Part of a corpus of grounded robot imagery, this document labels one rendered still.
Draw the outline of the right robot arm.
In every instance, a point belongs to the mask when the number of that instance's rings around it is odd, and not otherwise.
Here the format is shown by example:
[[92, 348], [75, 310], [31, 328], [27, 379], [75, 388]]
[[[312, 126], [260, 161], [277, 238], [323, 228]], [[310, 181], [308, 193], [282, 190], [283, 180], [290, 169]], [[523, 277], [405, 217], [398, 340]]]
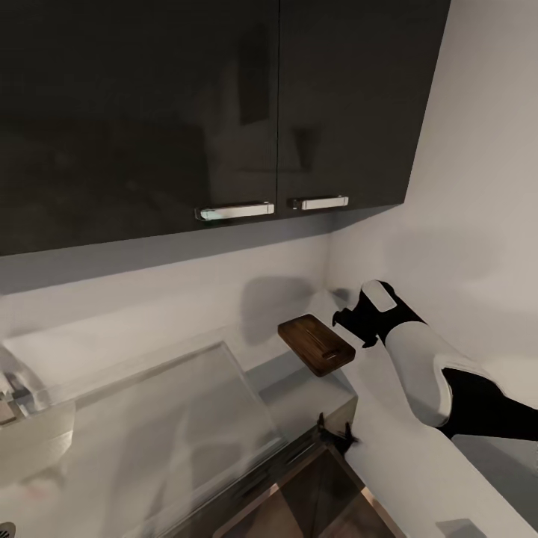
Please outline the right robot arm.
[[538, 410], [510, 397], [387, 282], [364, 283], [353, 312], [344, 308], [334, 313], [336, 324], [363, 340], [362, 349], [381, 338], [415, 417], [424, 426], [441, 429], [538, 531]]

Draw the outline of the cutting board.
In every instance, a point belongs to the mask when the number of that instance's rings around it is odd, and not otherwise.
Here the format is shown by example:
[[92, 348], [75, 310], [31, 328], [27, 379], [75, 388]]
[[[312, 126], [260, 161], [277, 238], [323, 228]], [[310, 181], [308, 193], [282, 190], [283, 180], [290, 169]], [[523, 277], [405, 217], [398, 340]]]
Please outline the cutting board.
[[[278, 331], [318, 374], [356, 355], [356, 349], [351, 344], [314, 315], [307, 314], [279, 324]], [[335, 352], [340, 354], [330, 359], [323, 358]]]

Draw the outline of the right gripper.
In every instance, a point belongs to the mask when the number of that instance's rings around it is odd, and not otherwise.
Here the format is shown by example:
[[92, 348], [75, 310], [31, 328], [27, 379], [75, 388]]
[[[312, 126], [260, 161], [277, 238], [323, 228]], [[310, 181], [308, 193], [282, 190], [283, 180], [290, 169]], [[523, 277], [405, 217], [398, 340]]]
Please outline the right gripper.
[[377, 334], [373, 325], [364, 325], [358, 322], [353, 312], [344, 308], [341, 312], [334, 313], [333, 326], [336, 324], [347, 328], [351, 333], [355, 334], [364, 341], [362, 349], [373, 347], [377, 343]]

